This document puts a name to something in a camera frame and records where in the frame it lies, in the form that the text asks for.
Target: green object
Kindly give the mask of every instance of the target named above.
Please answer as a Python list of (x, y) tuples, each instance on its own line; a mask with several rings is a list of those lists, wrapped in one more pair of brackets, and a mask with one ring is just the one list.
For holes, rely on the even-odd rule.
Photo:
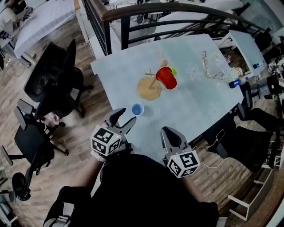
[(175, 76), (177, 74), (176, 69), (173, 66), (171, 66), (170, 69), (171, 69), (173, 75)]

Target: small blue bowl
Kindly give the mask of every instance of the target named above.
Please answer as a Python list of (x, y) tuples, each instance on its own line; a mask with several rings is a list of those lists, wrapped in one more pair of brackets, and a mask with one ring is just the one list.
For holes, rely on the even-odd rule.
[(141, 103), (134, 103), (131, 112), (135, 116), (141, 116), (144, 113), (144, 106)]

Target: black office chair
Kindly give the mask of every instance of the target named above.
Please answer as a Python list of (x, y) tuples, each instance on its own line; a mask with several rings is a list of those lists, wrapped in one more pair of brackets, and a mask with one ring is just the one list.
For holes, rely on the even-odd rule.
[(222, 158), (234, 158), (252, 172), (259, 171), (266, 159), (269, 159), (269, 167), (273, 168), (276, 152), (281, 144), (279, 133), (276, 134), (269, 153), (273, 133), (236, 128), (233, 118), (230, 113), (226, 114), (202, 134), (209, 145), (212, 145), (209, 151)]
[(252, 108), (252, 92), (248, 82), (240, 86), (244, 99), (241, 106), (236, 106), (237, 111), (234, 115), (238, 115), (242, 121), (255, 121), (268, 131), (274, 131), (281, 125), (280, 121), (273, 115), (266, 113), (260, 108)]
[[(24, 91), (33, 101), (40, 102), (35, 114), (36, 119), (50, 112), (65, 117), (72, 110), (84, 117), (84, 108), (79, 103), (80, 96), (82, 92), (94, 87), (84, 86), (83, 73), (75, 68), (75, 58), (75, 39), (71, 41), (67, 51), (53, 43), (45, 50), (24, 87)], [(79, 90), (76, 99), (70, 95), (73, 88)]]
[(18, 172), (12, 178), (12, 187), (16, 196), (23, 201), (30, 198), (30, 183), (33, 172), (39, 175), (40, 169), (49, 166), (51, 160), (54, 158), (54, 149), (60, 151), (68, 156), (68, 150), (63, 151), (50, 142), (50, 136), (58, 125), (49, 129), (48, 134), (45, 132), (45, 124), (37, 122), (33, 116), (35, 112), (33, 106), (24, 102), (18, 101), (18, 106), (14, 109), (15, 116), (20, 123), (20, 126), (15, 135), (15, 143), (22, 155), (8, 155), (4, 147), (1, 152), (10, 165), (13, 165), (14, 159), (26, 158), (31, 163), (30, 168), (27, 169), (25, 176)]

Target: wooden handrail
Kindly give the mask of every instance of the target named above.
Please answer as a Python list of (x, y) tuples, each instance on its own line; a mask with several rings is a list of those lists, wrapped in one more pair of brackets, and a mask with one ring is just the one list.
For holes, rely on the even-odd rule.
[(117, 9), (107, 10), (100, 0), (91, 0), (90, 2), (94, 6), (94, 9), (96, 9), (102, 21), (113, 21), (125, 16), (135, 16), (139, 14), (152, 13), (152, 12), (198, 12), (198, 13), (213, 14), (225, 18), (230, 18), (232, 20), (237, 20), (246, 23), (247, 25), (254, 26), (262, 31), (265, 31), (265, 29), (259, 27), (258, 25), (251, 23), (238, 16), (235, 16), (233, 14), (193, 4), (175, 3), (175, 2), (148, 3), (148, 4), (131, 5)]

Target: red cup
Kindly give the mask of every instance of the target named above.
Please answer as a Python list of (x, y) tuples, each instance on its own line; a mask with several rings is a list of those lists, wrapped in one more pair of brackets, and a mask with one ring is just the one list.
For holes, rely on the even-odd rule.
[(172, 70), (169, 67), (160, 68), (156, 73), (156, 79), (169, 90), (175, 88), (177, 85), (177, 80), (175, 79)]

